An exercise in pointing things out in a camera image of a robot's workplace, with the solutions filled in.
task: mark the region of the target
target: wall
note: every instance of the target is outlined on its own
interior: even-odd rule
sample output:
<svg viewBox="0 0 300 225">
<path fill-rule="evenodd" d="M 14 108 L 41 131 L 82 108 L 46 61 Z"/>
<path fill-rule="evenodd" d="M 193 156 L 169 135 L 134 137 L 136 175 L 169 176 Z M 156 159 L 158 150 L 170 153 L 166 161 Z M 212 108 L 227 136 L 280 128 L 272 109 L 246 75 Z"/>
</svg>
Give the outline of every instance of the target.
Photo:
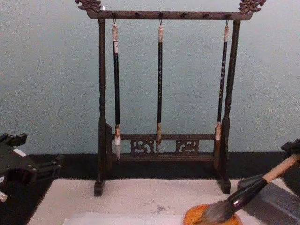
<svg viewBox="0 0 300 225">
<path fill-rule="evenodd" d="M 237 11 L 239 1 L 102 3 L 106 10 Z M 0 131 L 27 133 L 21 149 L 28 154 L 96 153 L 97 20 L 73 0 L 3 0 L 0 11 Z M 268 0 L 241 23 L 229 151 L 278 151 L 299 138 L 299 12 L 298 0 Z M 106 118 L 114 127 L 112 23 L 106 22 Z M 117 25 L 121 131 L 155 133 L 158 21 L 117 20 Z M 224 25 L 163 21 L 163 133 L 214 132 Z M 174 143 L 163 147 L 174 150 Z M 212 147 L 200 144 L 203 151 Z"/>
</svg>

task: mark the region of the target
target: wooden brush stand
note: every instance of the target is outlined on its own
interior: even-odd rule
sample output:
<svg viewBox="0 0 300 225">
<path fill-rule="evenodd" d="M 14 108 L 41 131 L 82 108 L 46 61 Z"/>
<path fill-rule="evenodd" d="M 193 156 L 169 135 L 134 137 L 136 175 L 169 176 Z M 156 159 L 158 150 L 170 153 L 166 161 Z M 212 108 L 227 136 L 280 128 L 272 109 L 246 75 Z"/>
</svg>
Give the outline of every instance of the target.
<svg viewBox="0 0 300 225">
<path fill-rule="evenodd" d="M 229 68 L 226 84 L 225 112 L 222 120 L 221 147 L 216 147 L 211 154 L 199 152 L 199 141 L 214 140 L 211 134 L 162 134 L 161 140 L 176 142 L 174 153 L 155 153 L 155 134 L 122 134 L 122 140 L 130 140 L 131 153 L 122 154 L 121 161 L 198 161 L 212 164 L 216 179 L 223 193 L 230 193 L 228 179 L 228 137 L 230 129 L 230 106 L 232 101 L 235 63 L 238 49 L 239 29 L 242 20 L 250 20 L 253 13 L 260 10 L 266 0 L 241 0 L 239 12 L 172 12 L 172 11 L 102 11 L 98 0 L 75 0 L 81 3 L 79 8 L 85 10 L 91 19 L 98 19 L 99 23 L 99 91 L 100 118 L 98 126 L 98 160 L 99 171 L 95 183 L 95 196 L 101 196 L 108 171 L 113 169 L 113 161 L 117 161 L 113 154 L 112 127 L 105 119 L 105 20 L 106 19 L 164 19 L 164 20 L 233 20 L 233 34 L 230 50 Z"/>
</svg>

